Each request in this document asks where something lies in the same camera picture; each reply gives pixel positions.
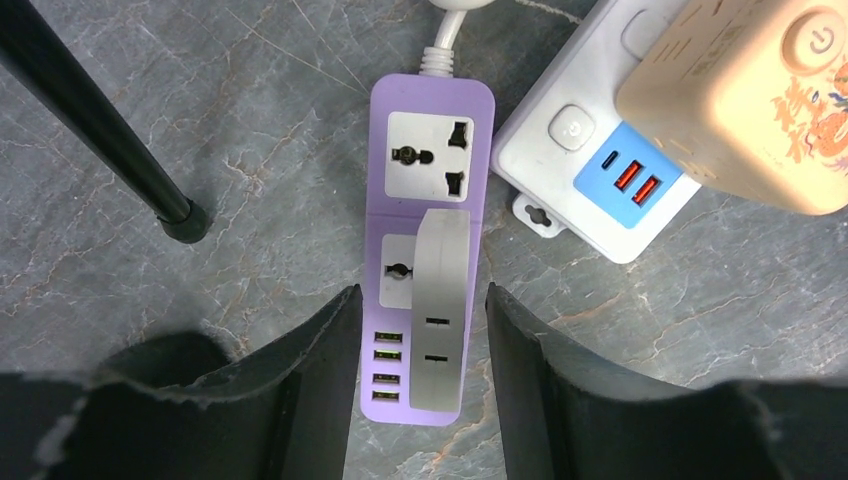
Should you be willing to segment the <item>purple power strip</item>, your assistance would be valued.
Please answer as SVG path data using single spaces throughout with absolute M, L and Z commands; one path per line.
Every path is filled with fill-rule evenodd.
M 477 80 L 390 74 L 372 90 L 360 407 L 373 421 L 446 426 L 460 414 L 494 116 L 494 95 Z M 430 209 L 470 213 L 460 405 L 452 412 L 410 406 L 414 249 Z

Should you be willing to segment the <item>white multicolour power strip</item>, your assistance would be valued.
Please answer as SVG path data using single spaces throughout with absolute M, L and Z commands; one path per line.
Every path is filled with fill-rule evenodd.
M 608 260 L 635 260 L 699 190 L 624 122 L 618 89 L 683 9 L 600 1 L 497 132 L 493 171 L 538 235 L 570 230 Z

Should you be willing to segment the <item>white plug adapter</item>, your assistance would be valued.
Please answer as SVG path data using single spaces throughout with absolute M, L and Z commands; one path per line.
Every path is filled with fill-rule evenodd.
M 410 406 L 459 409 L 468 297 L 470 213 L 430 209 L 414 249 Z

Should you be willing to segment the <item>beige cube socket adapter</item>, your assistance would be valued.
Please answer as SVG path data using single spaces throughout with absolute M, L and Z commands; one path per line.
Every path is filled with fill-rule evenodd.
M 691 1 L 621 117 L 698 183 L 806 215 L 847 203 L 847 5 Z

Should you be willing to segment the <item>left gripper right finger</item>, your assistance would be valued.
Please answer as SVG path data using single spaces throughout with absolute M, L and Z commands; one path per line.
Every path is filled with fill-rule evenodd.
M 847 381 L 673 385 L 616 364 L 490 285 L 486 314 L 512 479 L 843 479 Z

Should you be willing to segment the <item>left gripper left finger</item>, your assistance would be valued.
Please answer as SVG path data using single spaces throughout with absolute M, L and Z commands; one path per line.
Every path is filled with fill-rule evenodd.
M 5 479 L 339 479 L 362 292 L 233 361 L 182 331 L 77 371 L 1 376 Z

